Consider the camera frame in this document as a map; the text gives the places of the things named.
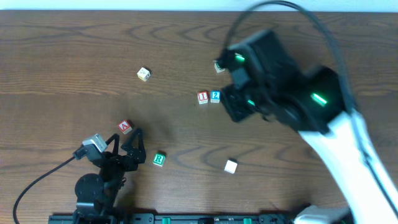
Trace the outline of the red letter A block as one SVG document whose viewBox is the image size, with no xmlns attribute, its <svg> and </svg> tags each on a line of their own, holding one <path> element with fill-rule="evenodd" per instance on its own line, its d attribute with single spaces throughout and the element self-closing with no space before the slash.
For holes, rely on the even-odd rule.
<svg viewBox="0 0 398 224">
<path fill-rule="evenodd" d="M 127 134 L 132 131 L 132 124 L 128 120 L 123 120 L 118 124 L 118 128 L 123 134 Z"/>
</svg>

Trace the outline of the blue number 2 block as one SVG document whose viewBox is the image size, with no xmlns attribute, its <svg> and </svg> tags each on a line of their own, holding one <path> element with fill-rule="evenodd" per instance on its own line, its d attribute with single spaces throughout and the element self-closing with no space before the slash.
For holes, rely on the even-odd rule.
<svg viewBox="0 0 398 224">
<path fill-rule="evenodd" d="M 221 92 L 218 90 L 212 90 L 210 95 L 211 103 L 219 103 L 221 98 Z"/>
</svg>

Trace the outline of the red letter I block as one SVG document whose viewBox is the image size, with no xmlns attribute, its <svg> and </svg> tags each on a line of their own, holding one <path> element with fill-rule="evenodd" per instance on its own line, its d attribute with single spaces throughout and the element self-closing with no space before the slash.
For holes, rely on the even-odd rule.
<svg viewBox="0 0 398 224">
<path fill-rule="evenodd" d="M 208 100 L 209 100 L 208 92 L 207 91 L 198 92 L 197 93 L 197 98 L 198 98 L 198 103 L 200 105 L 208 103 Z"/>
</svg>

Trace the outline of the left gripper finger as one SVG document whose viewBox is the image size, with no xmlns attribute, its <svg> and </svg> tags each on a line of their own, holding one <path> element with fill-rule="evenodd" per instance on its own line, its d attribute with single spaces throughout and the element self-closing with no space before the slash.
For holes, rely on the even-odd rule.
<svg viewBox="0 0 398 224">
<path fill-rule="evenodd" d="M 107 139 L 105 141 L 105 143 L 107 145 L 110 145 L 111 143 L 113 143 L 113 151 L 112 154 L 114 155 L 118 155 L 119 154 L 119 134 L 113 134 L 109 139 Z"/>
<path fill-rule="evenodd" d="M 143 132 L 137 128 L 128 139 L 122 144 L 121 149 L 130 156 L 142 156 L 144 154 Z"/>
</svg>

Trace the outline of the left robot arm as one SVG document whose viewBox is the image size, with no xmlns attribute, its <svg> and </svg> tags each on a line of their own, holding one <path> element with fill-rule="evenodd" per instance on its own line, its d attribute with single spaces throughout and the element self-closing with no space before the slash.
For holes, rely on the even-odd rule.
<svg viewBox="0 0 398 224">
<path fill-rule="evenodd" d="M 123 223 L 128 217 L 114 207 L 117 194 L 124 186 L 125 173 L 136 171 L 145 163 L 143 132 L 141 128 L 119 145 L 119 135 L 104 140 L 99 134 L 85 139 L 73 156 L 87 158 L 100 168 L 98 174 L 86 174 L 75 185 L 77 196 L 73 223 Z"/>
</svg>

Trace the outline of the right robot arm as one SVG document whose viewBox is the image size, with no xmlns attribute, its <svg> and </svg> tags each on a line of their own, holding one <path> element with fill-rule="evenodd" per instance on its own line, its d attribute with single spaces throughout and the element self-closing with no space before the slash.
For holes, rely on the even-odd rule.
<svg viewBox="0 0 398 224">
<path fill-rule="evenodd" d="M 344 104 L 335 71 L 319 66 L 302 73 L 270 30 L 225 48 L 215 68 L 231 75 L 221 91 L 230 118 L 238 123 L 254 113 L 273 115 L 292 128 L 320 156 L 348 203 L 337 212 L 307 207 L 295 223 L 397 222 L 397 188 L 364 118 Z"/>
</svg>

